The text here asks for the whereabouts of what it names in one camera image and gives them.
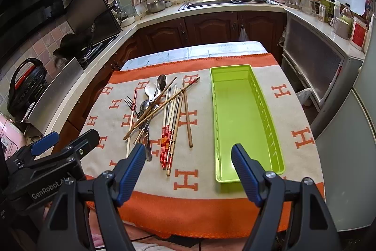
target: table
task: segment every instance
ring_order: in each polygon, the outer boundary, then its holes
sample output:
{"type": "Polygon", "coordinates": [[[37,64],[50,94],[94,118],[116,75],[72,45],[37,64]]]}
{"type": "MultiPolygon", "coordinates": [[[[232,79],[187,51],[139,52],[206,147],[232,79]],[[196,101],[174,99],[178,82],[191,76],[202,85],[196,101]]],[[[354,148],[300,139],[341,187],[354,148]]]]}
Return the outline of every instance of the table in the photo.
{"type": "MultiPolygon", "coordinates": [[[[165,73],[168,80],[174,76],[182,80],[200,75],[200,81],[188,93],[189,110],[193,112],[190,119],[192,150],[185,145],[188,143],[186,129],[182,132],[179,129],[172,175],[166,177],[158,157],[162,114],[154,117],[150,133],[155,157],[146,162],[131,199],[119,209],[125,222],[162,237],[170,234],[207,238],[249,235],[258,209],[247,200],[240,183],[232,183],[231,187],[219,184],[214,175],[209,68],[234,64],[250,64],[263,91],[286,166],[282,177],[301,181],[309,176],[323,193],[320,160],[308,121],[272,55],[266,53],[259,42],[201,45],[126,62],[121,72],[112,75],[81,132],[94,128],[101,137],[98,147],[82,159],[85,173],[96,177],[125,158],[122,139],[130,125],[130,112],[122,98],[133,97],[135,88],[142,89],[147,82],[155,82],[160,73],[165,73]]],[[[139,93],[137,105],[146,98],[143,91],[139,93]]],[[[289,204],[284,207],[280,230],[288,224],[289,204]]]]}

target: blue gripper pad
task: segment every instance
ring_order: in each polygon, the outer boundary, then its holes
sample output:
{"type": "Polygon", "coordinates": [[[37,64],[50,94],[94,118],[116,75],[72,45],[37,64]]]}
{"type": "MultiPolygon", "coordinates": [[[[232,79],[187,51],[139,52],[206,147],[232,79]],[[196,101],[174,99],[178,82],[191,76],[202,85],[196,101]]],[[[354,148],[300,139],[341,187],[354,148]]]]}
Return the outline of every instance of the blue gripper pad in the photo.
{"type": "Polygon", "coordinates": [[[37,156],[41,155],[47,149],[51,148],[59,141],[59,133],[51,132],[50,134],[44,136],[40,140],[30,145],[31,155],[37,156]]]}
{"type": "Polygon", "coordinates": [[[112,198],[117,207],[128,201],[145,164],[145,146],[137,144],[127,159],[120,160],[114,168],[112,198]]]}
{"type": "Polygon", "coordinates": [[[262,207],[268,196],[263,177],[265,170],[258,161],[249,157],[241,144],[232,146],[231,160],[248,200],[257,207],[262,207]]]}

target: metal pot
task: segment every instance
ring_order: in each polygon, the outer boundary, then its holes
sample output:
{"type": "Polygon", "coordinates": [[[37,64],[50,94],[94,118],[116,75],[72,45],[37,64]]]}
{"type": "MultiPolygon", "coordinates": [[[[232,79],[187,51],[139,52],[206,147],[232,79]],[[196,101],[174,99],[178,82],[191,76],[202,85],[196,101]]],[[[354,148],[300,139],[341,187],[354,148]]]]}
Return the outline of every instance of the metal pot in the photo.
{"type": "Polygon", "coordinates": [[[147,9],[151,13],[156,13],[162,11],[166,8],[166,3],[164,0],[156,0],[154,2],[149,2],[147,4],[147,9]]]}

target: pink rice cooker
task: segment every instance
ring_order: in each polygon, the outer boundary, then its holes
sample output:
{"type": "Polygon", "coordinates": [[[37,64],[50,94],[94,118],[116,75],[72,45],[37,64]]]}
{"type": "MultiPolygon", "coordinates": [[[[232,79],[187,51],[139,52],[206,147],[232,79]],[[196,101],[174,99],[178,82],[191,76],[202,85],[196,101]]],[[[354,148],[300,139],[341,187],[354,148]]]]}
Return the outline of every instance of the pink rice cooker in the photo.
{"type": "Polygon", "coordinates": [[[2,114],[0,114],[0,138],[5,160],[26,145],[26,138],[22,132],[2,114]]]}

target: tray rim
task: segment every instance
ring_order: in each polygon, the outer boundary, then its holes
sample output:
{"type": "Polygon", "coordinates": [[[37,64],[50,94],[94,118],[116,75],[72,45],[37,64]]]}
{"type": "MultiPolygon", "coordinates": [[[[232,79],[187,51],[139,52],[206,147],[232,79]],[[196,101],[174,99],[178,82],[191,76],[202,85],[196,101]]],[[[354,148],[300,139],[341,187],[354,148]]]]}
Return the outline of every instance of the tray rim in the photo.
{"type": "Polygon", "coordinates": [[[251,73],[253,75],[253,78],[254,78],[254,82],[258,88],[258,90],[261,92],[261,95],[264,99],[264,102],[265,102],[265,105],[266,105],[266,110],[268,112],[268,115],[269,115],[269,118],[270,118],[270,121],[273,125],[273,130],[274,130],[274,133],[275,133],[275,136],[276,136],[276,139],[274,140],[276,142],[276,144],[278,144],[278,147],[280,149],[280,152],[281,152],[281,159],[282,159],[282,164],[283,164],[283,169],[282,171],[279,171],[279,172],[276,172],[277,174],[283,174],[285,171],[286,171],[286,164],[285,164],[285,160],[283,158],[283,152],[282,152],[282,148],[281,148],[281,145],[279,144],[279,139],[278,139],[278,135],[277,135],[277,131],[275,129],[275,126],[274,126],[274,121],[273,121],[273,117],[272,115],[270,114],[270,110],[269,110],[269,106],[268,104],[266,103],[266,99],[265,99],[265,96],[264,96],[264,92],[262,91],[261,87],[260,87],[260,84],[255,76],[255,73],[252,69],[252,66],[250,64],[239,64],[239,65],[226,65],[226,66],[216,66],[216,67],[210,67],[210,79],[211,79],[211,86],[212,86],[212,102],[213,102],[213,119],[214,119],[214,152],[215,152],[215,180],[218,182],[218,183],[237,183],[237,182],[240,182],[240,179],[232,179],[232,180],[222,180],[219,178],[219,167],[220,167],[220,160],[219,160],[219,150],[217,149],[217,138],[216,138],[216,128],[217,128],[217,118],[216,118],[216,103],[215,103],[215,90],[214,90],[214,82],[213,82],[213,76],[212,76],[212,69],[215,69],[215,68],[224,68],[224,67],[249,67],[250,70],[251,70],[251,73]]]}

